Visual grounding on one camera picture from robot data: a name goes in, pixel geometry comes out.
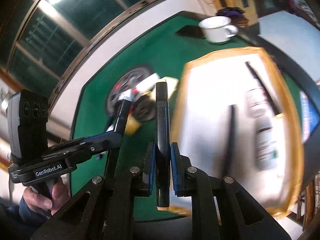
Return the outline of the blue sleeve left forearm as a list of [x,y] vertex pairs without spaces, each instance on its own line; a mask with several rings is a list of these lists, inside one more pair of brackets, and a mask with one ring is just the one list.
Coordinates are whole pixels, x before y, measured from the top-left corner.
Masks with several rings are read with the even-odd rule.
[[47,217],[31,210],[21,198],[18,205],[1,198],[1,239],[31,239]]

